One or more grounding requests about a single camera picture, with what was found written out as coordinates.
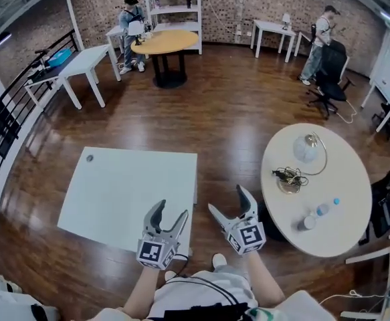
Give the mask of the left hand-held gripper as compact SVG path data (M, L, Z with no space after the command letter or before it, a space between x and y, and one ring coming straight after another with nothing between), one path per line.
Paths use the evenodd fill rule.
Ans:
M162 213L166 200L154 204L144 216L144 230L138 241L136 260L144 267L165 270L171 263L180 246L179 237L189 217L188 210L184 210L173 226L168 230L161 230Z

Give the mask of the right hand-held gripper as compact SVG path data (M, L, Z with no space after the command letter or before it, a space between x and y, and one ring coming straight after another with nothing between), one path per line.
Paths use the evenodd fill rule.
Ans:
M241 185L236 186L236 191L243 217L227 217L210 203L208 209L235 252L244 255L261 249L266 242L266 235L264 226L258 219L258 203L253 195Z

